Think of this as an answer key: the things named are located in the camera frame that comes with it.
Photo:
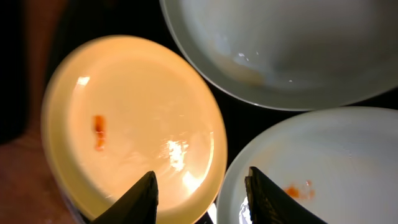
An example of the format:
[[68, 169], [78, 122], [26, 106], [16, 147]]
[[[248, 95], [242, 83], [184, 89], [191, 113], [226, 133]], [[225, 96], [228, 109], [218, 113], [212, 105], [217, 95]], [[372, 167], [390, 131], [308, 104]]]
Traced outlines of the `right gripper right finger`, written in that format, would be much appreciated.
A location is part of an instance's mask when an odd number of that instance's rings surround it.
[[251, 166], [244, 179], [253, 224], [326, 224]]

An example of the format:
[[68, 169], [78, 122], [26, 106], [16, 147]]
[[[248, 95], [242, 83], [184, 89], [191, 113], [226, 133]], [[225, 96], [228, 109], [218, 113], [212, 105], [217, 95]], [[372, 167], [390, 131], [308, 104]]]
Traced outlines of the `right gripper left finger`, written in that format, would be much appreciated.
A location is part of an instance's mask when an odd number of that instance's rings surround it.
[[158, 204], [156, 175], [149, 171], [90, 224], [155, 224]]

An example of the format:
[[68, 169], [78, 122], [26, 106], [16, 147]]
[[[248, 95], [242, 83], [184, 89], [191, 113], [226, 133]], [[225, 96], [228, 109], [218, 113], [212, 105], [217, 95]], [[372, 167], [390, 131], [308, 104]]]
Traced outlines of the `yellow plate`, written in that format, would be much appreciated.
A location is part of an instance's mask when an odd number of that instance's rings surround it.
[[90, 220], [154, 171], [157, 222], [195, 223], [226, 171], [226, 131], [207, 84], [140, 37], [94, 39], [62, 60], [45, 93], [42, 140], [57, 183]]

